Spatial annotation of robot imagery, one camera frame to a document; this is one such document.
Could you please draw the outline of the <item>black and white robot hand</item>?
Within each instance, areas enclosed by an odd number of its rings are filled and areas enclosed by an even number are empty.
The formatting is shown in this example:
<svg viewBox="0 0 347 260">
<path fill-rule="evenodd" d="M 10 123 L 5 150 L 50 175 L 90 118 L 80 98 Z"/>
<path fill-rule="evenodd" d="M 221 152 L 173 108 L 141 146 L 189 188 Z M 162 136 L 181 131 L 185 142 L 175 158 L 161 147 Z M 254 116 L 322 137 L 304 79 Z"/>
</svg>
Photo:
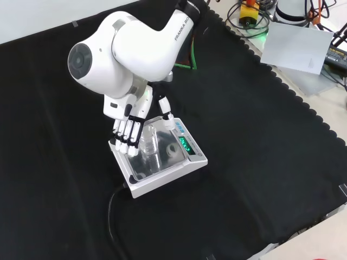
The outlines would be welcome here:
<svg viewBox="0 0 347 260">
<path fill-rule="evenodd" d="M 137 156 L 146 117 L 155 92 L 147 85 L 139 96 L 126 94 L 119 99 L 104 96 L 104 114 L 114 119 L 112 128 L 115 150 L 131 157 Z"/>
</svg>

